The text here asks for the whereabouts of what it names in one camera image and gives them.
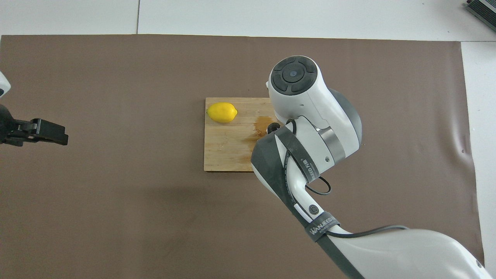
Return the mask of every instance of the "strap logo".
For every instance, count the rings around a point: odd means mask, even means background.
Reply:
[[[330,224],[332,222],[332,218],[327,218],[326,220],[322,221],[322,223],[320,223],[319,225],[317,225],[316,227],[313,227],[310,229],[310,233],[312,235],[315,235],[316,233],[320,232],[320,230],[322,229],[325,229],[327,230],[327,224]]]

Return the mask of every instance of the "water stain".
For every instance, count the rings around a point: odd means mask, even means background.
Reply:
[[[259,116],[256,118],[255,123],[253,123],[254,130],[256,131],[257,137],[261,138],[267,134],[267,126],[271,123],[277,122],[273,120],[272,117]]]
[[[277,122],[277,120],[269,116],[257,117],[255,122],[253,123],[253,134],[251,134],[249,137],[246,137],[244,140],[242,140],[242,142],[248,144],[250,146],[250,149],[253,150],[255,142],[263,138],[267,134],[267,126],[269,126],[269,124],[273,122]]]
[[[240,158],[241,164],[250,164],[251,152],[253,152],[256,141],[267,135],[267,126],[274,122],[277,122],[277,119],[269,116],[259,116],[256,118],[253,123],[253,133],[249,137],[242,140],[242,142],[249,147],[249,156]]]

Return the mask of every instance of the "round button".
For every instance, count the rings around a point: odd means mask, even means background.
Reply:
[[[311,205],[311,206],[309,206],[309,211],[310,211],[310,213],[315,215],[318,213],[318,207],[316,205]]]
[[[287,64],[282,70],[282,78],[286,82],[297,82],[305,74],[305,68],[299,63]]]

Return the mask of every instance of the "circular cap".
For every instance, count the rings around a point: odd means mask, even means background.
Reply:
[[[304,74],[305,69],[303,65],[296,63],[287,64],[282,70],[282,78],[286,82],[297,82],[302,79]]]
[[[271,73],[271,83],[277,92],[298,95],[307,91],[317,80],[317,65],[304,56],[283,59]]]

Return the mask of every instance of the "black cable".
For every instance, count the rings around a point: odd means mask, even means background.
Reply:
[[[359,233],[346,234],[346,233],[335,233],[335,232],[327,231],[325,234],[330,235],[330,236],[334,236],[334,237],[339,237],[339,238],[357,238],[357,237],[367,236],[367,235],[371,235],[374,233],[384,232],[384,231],[392,230],[392,229],[409,229],[409,228],[407,228],[405,226],[401,226],[401,225],[389,225],[389,226],[384,226],[384,227],[380,227],[380,228],[376,228],[376,229],[372,229],[372,230],[368,230],[368,231],[364,231],[364,232],[359,232]]]
[[[327,192],[321,193],[321,192],[319,192],[319,191],[316,191],[316,190],[314,190],[314,189],[310,188],[310,186],[308,186],[308,185],[305,185],[305,187],[306,187],[307,189],[309,189],[310,191],[312,191],[312,192],[314,192],[314,193],[318,194],[318,195],[321,195],[321,196],[329,195],[329,194],[331,193],[331,191],[332,191],[332,189],[331,189],[331,185],[330,185],[330,184],[329,184],[329,182],[328,182],[327,180],[325,180],[323,177],[319,176],[319,178],[320,178],[320,179],[321,179],[321,180],[322,180],[322,181],[323,181],[323,182],[327,185],[327,187],[329,188],[329,189],[327,190]]]

